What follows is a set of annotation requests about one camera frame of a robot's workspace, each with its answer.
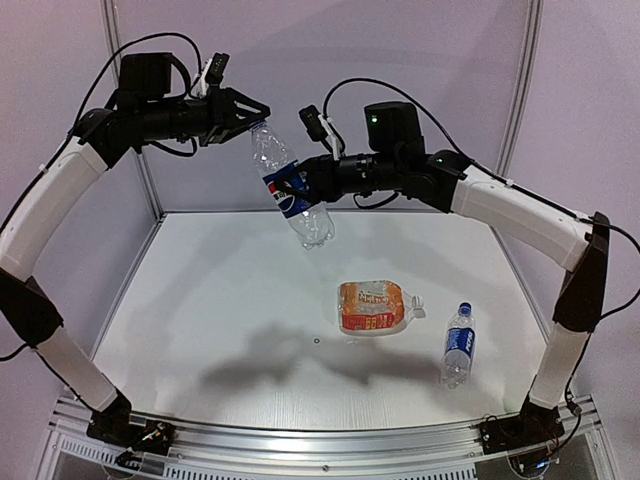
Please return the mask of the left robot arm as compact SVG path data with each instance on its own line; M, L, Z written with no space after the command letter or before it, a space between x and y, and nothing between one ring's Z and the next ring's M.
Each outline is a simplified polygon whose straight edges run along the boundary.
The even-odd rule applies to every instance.
M7 214L39 163L65 137L81 95L1 93L1 212ZM89 351L128 267L153 224L133 155L106 173L62 221L35 277L74 340ZM1 366L1 469L26 469L42 446L48 414L62 389L25 350Z

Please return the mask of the Pepsi bottle blue label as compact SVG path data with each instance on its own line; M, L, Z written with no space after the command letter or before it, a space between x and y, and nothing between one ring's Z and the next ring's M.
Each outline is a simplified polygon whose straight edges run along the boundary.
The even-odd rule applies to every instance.
M306 250L324 246L335 234L324 206L304 198L306 178L296 170L293 149L266 121L250 128L253 164L279 211Z

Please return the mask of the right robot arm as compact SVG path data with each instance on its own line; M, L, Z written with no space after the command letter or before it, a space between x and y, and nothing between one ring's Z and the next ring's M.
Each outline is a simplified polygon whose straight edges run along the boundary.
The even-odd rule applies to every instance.
M570 386L587 345L604 317L611 223L585 215L497 176L468 156L369 153L311 157L272 174L267 186L311 206L348 194L392 192L432 209L483 223L545 257L563 272L552 327L519 411L479 425L486 454L570 439L559 408L572 406Z

